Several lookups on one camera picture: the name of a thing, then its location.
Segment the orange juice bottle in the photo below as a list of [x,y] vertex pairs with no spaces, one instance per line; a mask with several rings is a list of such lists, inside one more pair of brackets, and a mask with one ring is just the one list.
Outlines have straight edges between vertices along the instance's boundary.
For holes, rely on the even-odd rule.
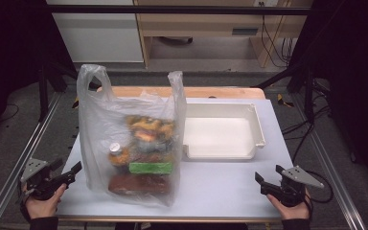
[[119,143],[112,143],[109,146],[108,160],[114,166],[127,165],[130,161],[128,148]]

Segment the black orange chip bag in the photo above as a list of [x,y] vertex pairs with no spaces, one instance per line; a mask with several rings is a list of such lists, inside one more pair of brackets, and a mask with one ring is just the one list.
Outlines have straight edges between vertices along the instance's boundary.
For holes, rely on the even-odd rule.
[[128,115],[126,124],[133,136],[133,143],[139,151],[164,152],[169,150],[174,135],[173,120]]

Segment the green seaweed snack packet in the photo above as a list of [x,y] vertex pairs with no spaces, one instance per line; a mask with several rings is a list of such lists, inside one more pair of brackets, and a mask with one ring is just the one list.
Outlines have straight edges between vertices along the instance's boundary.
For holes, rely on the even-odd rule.
[[173,164],[170,162],[133,162],[128,165],[128,169],[131,173],[169,174],[173,171]]

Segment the white table mat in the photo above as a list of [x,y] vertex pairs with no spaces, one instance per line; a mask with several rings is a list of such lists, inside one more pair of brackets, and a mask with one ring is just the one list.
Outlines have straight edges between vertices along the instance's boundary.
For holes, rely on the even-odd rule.
[[180,184],[172,206],[122,202],[86,186],[84,174],[65,193],[58,208],[63,220],[150,222],[264,222],[276,221],[277,211],[261,194],[255,173],[271,183],[279,181],[275,167],[292,163],[269,100],[190,99],[188,104],[254,104],[265,146],[250,160],[191,160],[184,151]]

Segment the person's right hand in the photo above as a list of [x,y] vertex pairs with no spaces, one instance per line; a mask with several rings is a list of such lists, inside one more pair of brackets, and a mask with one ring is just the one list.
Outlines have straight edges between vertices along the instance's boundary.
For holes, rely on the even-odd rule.
[[287,207],[283,205],[273,195],[267,195],[267,199],[273,205],[274,208],[280,213],[282,220],[287,219],[309,219],[311,217],[311,197],[309,192],[306,192],[304,202],[293,206]]

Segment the black metal stand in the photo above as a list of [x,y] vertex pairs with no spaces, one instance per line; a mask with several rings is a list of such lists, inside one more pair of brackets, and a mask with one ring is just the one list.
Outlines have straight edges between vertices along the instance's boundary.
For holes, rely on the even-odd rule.
[[312,124],[314,122],[314,112],[312,105],[312,93],[313,93],[313,72],[307,64],[296,64],[289,66],[286,70],[276,74],[268,80],[265,80],[256,85],[256,88],[265,89],[269,85],[290,77],[290,81],[287,84],[287,91],[289,93],[296,93],[302,87],[305,87],[304,91],[304,115],[308,121]]
[[63,79],[64,76],[76,80],[78,73],[74,67],[66,67],[57,62],[46,62],[41,65],[37,71],[40,101],[39,122],[43,121],[49,113],[48,88],[50,83],[56,92],[64,92],[67,84]]

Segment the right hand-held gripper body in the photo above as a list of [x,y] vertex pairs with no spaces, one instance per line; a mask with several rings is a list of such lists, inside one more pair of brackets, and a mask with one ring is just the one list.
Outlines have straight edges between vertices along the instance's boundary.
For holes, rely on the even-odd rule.
[[265,181],[267,183],[267,187],[261,187],[261,194],[273,195],[287,207],[296,206],[305,200],[307,185],[320,189],[324,188],[323,183],[319,182],[299,166],[285,169],[283,174],[280,174],[280,176],[282,179],[279,186]]

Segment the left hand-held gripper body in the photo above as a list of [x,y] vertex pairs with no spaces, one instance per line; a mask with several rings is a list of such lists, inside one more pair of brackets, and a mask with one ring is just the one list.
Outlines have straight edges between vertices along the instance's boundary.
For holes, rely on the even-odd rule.
[[31,196],[37,200],[49,199],[62,184],[62,175],[52,177],[49,170],[51,163],[30,158],[18,183],[18,201],[25,201]]

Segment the clear plastic bag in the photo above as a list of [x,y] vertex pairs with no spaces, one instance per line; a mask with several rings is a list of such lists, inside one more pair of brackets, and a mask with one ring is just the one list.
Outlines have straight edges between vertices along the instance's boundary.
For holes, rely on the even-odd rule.
[[[104,192],[116,199],[132,204],[165,205],[174,203],[180,182],[180,162],[187,101],[182,82],[183,73],[170,72],[168,80],[172,93],[167,98],[156,93],[142,92],[137,98],[122,98],[114,94],[106,69],[101,65],[84,64],[79,72],[77,91],[79,98],[80,149],[87,187]],[[142,152],[133,143],[133,136],[126,123],[126,116],[141,115],[175,123],[172,143],[168,151]],[[129,150],[127,165],[114,166],[108,160],[109,146],[119,143]],[[133,162],[170,162],[173,170],[168,177],[171,190],[166,194],[114,194],[108,190],[112,176],[131,173],[128,165]]]

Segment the black horizontal bar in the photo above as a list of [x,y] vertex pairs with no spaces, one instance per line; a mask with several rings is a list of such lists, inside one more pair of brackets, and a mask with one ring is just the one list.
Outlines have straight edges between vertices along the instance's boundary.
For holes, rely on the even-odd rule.
[[56,13],[151,13],[151,14],[251,14],[251,15],[309,15],[310,8],[273,7],[213,7],[213,6],[106,6],[106,5],[48,5]]

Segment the light wooden desk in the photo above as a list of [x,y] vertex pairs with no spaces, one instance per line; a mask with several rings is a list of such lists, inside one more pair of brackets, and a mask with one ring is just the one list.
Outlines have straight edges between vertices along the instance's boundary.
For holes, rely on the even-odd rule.
[[[313,0],[133,0],[136,6],[213,6],[309,8]],[[304,15],[246,14],[149,14],[136,15],[145,63],[150,62],[150,45],[155,37],[243,37],[265,68],[279,53],[275,43],[297,38],[306,21]]]

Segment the white plastic tray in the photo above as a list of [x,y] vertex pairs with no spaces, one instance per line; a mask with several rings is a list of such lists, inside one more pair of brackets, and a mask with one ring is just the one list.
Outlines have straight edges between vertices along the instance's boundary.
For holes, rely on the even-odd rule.
[[191,160],[250,160],[265,146],[253,103],[189,103],[184,146]]

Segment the aluminium floor rail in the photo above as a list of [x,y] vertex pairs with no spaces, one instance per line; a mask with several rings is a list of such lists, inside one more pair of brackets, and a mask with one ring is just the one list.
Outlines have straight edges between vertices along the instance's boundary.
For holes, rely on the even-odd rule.
[[336,204],[336,215],[343,217],[349,230],[366,230],[366,226],[348,191],[344,173],[354,172],[347,147],[331,117],[331,109],[323,96],[315,96],[313,122],[303,125],[305,137],[292,156],[294,162],[323,176],[326,191],[332,191],[333,199],[327,203],[323,214],[331,214],[331,204]]
[[0,190],[0,218],[2,217],[6,207],[8,206],[14,191],[16,190],[18,176],[22,169],[25,167],[27,161],[30,157],[35,153],[35,150],[47,129],[47,126],[50,124],[52,117],[58,107],[58,102],[60,101],[62,95],[60,93],[55,93],[53,98],[49,103],[49,108],[47,114],[43,117],[41,122],[38,122],[33,134],[28,139],[27,145],[20,153],[19,157],[16,159],[13,168],[11,169],[11,173],[8,176],[5,184]]

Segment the white cabinet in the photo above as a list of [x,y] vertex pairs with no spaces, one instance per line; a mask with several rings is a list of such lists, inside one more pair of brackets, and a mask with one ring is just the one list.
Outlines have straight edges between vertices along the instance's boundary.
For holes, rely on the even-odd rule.
[[134,13],[54,13],[74,62],[143,62]]

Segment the brown rectangular box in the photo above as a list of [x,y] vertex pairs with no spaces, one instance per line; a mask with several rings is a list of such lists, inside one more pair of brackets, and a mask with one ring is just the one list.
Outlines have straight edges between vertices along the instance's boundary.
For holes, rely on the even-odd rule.
[[171,190],[168,177],[156,174],[116,174],[111,177],[108,190],[114,194],[166,194]]

